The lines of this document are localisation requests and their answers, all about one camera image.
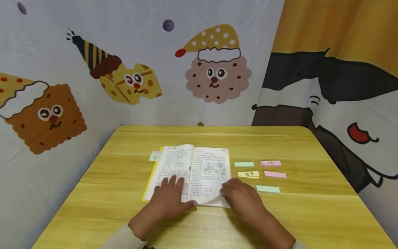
red tongue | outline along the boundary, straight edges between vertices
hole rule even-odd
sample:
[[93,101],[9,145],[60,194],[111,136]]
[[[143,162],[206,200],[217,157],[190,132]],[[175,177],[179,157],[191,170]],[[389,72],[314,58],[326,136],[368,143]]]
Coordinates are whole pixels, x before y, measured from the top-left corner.
[[370,140],[367,132],[359,130],[356,123],[353,123],[348,127],[348,133],[351,138],[357,142],[366,142]]

fabric backdrop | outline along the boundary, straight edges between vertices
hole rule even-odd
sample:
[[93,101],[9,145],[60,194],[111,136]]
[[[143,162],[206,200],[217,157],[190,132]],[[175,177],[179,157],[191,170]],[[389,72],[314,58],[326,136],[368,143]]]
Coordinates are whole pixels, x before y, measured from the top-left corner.
[[309,128],[396,245],[397,23],[393,0],[286,0],[252,106]]
[[284,1],[0,8],[0,248],[30,248],[115,128],[251,125]]

yellow polka dot hat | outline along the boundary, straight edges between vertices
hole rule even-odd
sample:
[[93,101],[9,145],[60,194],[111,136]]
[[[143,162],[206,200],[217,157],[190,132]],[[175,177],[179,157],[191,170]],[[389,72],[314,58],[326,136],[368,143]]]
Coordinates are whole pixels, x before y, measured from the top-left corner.
[[231,61],[240,57],[238,35],[231,25],[220,24],[195,35],[175,55],[186,52],[198,52],[198,58],[207,62]]

purple dot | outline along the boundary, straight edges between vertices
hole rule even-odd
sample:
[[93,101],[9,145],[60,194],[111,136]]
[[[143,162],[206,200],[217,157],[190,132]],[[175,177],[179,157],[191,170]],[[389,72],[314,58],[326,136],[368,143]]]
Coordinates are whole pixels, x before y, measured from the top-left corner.
[[21,4],[20,2],[18,2],[18,9],[20,10],[20,12],[24,15],[26,15],[26,8],[25,6],[23,6],[23,4]]
[[170,32],[174,29],[174,22],[170,19],[167,19],[166,21],[163,22],[163,29],[166,30],[167,32]]

cartoon eye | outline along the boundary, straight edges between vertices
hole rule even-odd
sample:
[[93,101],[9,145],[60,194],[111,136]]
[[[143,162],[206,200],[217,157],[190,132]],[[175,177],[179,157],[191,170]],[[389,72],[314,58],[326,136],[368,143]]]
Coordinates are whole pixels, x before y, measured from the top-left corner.
[[133,78],[134,78],[134,81],[135,81],[135,82],[141,84],[141,82],[142,82],[142,76],[141,76],[139,73],[133,74]]
[[207,77],[211,78],[214,75],[214,71],[211,67],[207,69]]
[[50,119],[50,109],[48,108],[40,108],[40,110],[37,112],[37,116],[39,117],[40,120],[43,121],[48,121]]
[[132,86],[133,85],[133,79],[130,75],[125,75],[125,82],[129,85]]
[[218,79],[222,80],[222,79],[224,79],[226,77],[226,75],[227,75],[227,73],[226,73],[226,70],[224,68],[219,68],[217,70],[217,78]]
[[51,111],[52,111],[53,114],[54,114],[55,116],[57,116],[57,117],[62,116],[62,113],[64,113],[64,110],[62,109],[62,106],[60,106],[60,105],[54,105],[54,106],[51,108]]

